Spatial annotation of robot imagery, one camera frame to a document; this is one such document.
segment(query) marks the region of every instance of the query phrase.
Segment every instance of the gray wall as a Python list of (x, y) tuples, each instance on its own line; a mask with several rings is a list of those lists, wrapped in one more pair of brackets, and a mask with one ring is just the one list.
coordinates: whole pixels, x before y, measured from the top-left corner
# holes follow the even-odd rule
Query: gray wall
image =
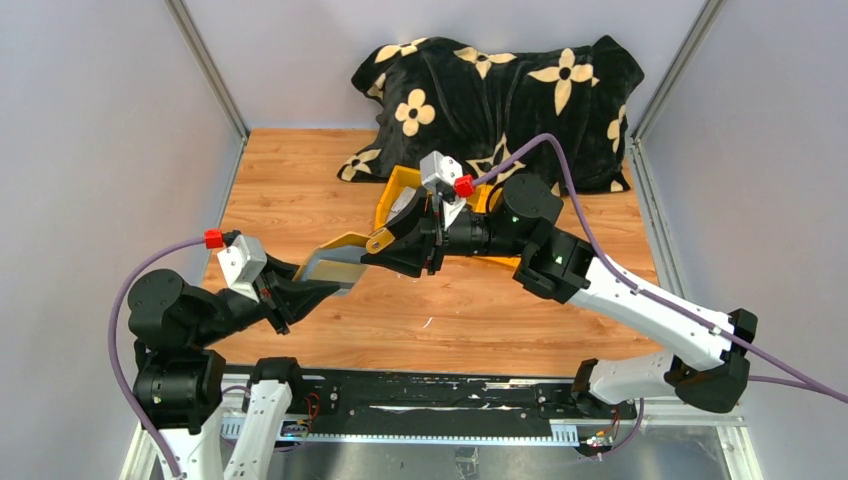
[[(749, 307), (757, 344), (843, 392), (845, 18), (845, 2), (730, 0), (644, 142), (691, 296)], [(765, 478), (844, 477), (845, 405), (751, 385), (742, 406)]]
[[(3, 2), (0, 65), (0, 478), (113, 479), (136, 421), (111, 302), (216, 222), (238, 141), (161, 1)], [(197, 281), (204, 260), (168, 264)]]
[(188, 0), (251, 127), (376, 127), (377, 104), (350, 84), (386, 43), (452, 37), (486, 52), (546, 51), (612, 35), (646, 78), (638, 119), (703, 0)]

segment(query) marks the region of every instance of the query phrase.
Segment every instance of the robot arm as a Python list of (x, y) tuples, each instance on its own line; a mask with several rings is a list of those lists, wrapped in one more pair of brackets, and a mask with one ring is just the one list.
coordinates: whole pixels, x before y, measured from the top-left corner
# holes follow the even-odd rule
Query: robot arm
[[(716, 329), (707, 330), (631, 290), (607, 270), (589, 243), (556, 227), (562, 199), (534, 175), (511, 176), (491, 211), (480, 214), (465, 208), (454, 190), (461, 175), (456, 162), (434, 152), (422, 161), (421, 172), (423, 186), (383, 228), (368, 237), (340, 237), (333, 248), (344, 250), (343, 255), (324, 258), (419, 277), (422, 271), (435, 274), (450, 255), (520, 257), (513, 279), (530, 293), (607, 315), (666, 349), (627, 360), (584, 361), (571, 389), (579, 409), (609, 411), (609, 405), (627, 399), (669, 395), (716, 413), (735, 406), (747, 385), (749, 363), (744, 349), (718, 333), (724, 330), (753, 341), (753, 314), (700, 307), (612, 262), (638, 290), (650, 290), (697, 312)], [(155, 270), (140, 278), (128, 296), (139, 367), (133, 393), (177, 450), (181, 469), (201, 479), (222, 478), (215, 466), (220, 465), (225, 361), (205, 347), (262, 319), (277, 333), (289, 333), (289, 327), (321, 301), (351, 288), (358, 278), (327, 280), (326, 268), (281, 262), (267, 255), (257, 239), (238, 231), (219, 240), (215, 246), (224, 247), (218, 259), (228, 288), (213, 294), (187, 285), (176, 272)], [(316, 270), (324, 275), (310, 277)], [(265, 403), (245, 405), (246, 430), (224, 472), (227, 478), (264, 478), (283, 414), (305, 410), (302, 376), (294, 359), (263, 359), (251, 385), (249, 401)]]
[[(607, 315), (665, 347), (654, 355), (608, 361), (591, 359), (578, 371), (572, 394), (606, 404), (637, 397), (676, 395), (703, 410), (729, 412), (745, 390), (749, 363), (744, 349), (690, 318), (621, 283), (592, 246), (556, 228), (562, 199), (535, 175), (513, 175), (490, 213), (464, 207), (452, 186), (459, 165), (437, 152), (422, 160), (422, 184), (384, 228), (374, 232), (362, 262), (409, 276), (434, 274), (446, 255), (520, 256), (513, 278), (536, 296)], [(697, 312), (748, 341), (757, 318), (700, 307), (621, 268), (637, 289)]]

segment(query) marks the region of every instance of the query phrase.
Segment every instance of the pillow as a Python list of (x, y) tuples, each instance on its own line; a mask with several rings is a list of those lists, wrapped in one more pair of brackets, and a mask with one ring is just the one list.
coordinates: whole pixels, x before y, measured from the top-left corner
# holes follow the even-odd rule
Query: pillow
[[(539, 133), (556, 136), (579, 193), (629, 190), (621, 175), (625, 101), (644, 78), (611, 37), (546, 53), (487, 54), (447, 38), (420, 38), (376, 49), (351, 79), (379, 102), (371, 145), (339, 170), (348, 182), (385, 182), (395, 165), (418, 168), (433, 150), (477, 178)], [(491, 183), (533, 172), (565, 189), (559, 162), (544, 144)]]

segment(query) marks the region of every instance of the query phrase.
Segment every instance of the red connector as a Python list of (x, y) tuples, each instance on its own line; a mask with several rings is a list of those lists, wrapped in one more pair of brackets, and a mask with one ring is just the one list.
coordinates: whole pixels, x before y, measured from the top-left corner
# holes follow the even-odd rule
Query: red connector
[(468, 198), (474, 195), (474, 185), (471, 184), (471, 175), (463, 175), (456, 179), (453, 184), (453, 190), (462, 198)]
[(206, 243), (206, 248), (208, 248), (209, 250), (213, 248), (223, 248), (224, 234), (221, 233), (221, 230), (217, 228), (206, 230), (203, 233), (203, 242)]

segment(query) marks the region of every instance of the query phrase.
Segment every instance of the table surface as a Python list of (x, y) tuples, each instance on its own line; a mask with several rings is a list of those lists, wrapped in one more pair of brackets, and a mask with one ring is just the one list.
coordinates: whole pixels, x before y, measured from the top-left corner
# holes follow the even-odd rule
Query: table surface
[[(345, 232), (370, 233), (385, 185), (342, 182), (335, 174), (374, 136), (254, 130), (222, 228), (259, 237), (270, 255), (290, 263)], [(635, 192), (581, 201), (606, 252), (656, 283)], [(568, 201), (557, 225), (585, 238)], [(213, 255), (204, 287), (224, 286)], [(602, 315), (524, 291), (506, 266), (471, 258), (447, 258), (435, 276), (419, 279), (369, 268), (349, 295), (325, 300), (291, 330), (279, 336), (263, 321), (213, 348), (230, 363), (289, 356), (313, 367), (564, 376), (588, 358), (659, 350)]]

